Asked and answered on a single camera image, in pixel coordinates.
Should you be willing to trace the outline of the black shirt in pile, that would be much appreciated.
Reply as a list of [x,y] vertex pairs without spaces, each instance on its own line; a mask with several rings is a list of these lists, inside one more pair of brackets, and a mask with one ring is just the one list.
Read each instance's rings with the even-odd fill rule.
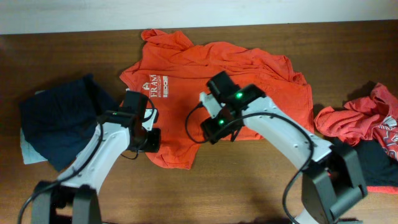
[[367,186],[397,187],[397,160],[389,157],[377,141],[361,141],[354,149]]

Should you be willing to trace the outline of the folded light blue shirt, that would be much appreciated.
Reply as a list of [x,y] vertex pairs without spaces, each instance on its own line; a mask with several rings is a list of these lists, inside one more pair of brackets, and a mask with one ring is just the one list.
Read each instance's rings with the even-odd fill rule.
[[40,162],[45,162],[47,159],[41,156],[31,145],[31,143],[25,140],[24,132],[21,129],[20,131],[20,147],[23,162],[25,165],[35,164]]

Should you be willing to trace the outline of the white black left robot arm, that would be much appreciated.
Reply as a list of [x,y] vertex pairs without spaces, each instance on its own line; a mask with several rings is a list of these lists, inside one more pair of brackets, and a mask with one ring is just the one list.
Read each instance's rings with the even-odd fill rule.
[[37,184],[29,202],[32,223],[101,223],[100,188],[125,151],[155,153],[160,129],[154,128],[157,109],[150,98],[127,91],[123,105],[98,118],[95,133],[72,165],[53,182]]

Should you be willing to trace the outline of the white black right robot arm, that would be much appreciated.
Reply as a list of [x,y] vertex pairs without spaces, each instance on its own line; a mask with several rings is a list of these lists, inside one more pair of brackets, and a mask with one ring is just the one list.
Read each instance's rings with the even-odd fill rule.
[[225,73],[207,82],[200,103],[210,117],[201,124],[207,142],[217,143],[247,127],[268,140],[296,168],[283,196],[292,223],[338,223],[367,194],[357,152],[335,145],[294,121],[254,84],[241,88]]

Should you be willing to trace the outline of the red patterned shirt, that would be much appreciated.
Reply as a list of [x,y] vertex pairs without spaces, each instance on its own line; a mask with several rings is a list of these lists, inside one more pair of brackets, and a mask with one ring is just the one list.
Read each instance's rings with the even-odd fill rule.
[[[335,144],[353,148],[361,141],[377,141],[384,152],[397,160],[397,97],[382,83],[370,94],[346,102],[342,110],[323,108],[314,119],[315,127]],[[397,187],[371,187],[370,192],[397,194]]]

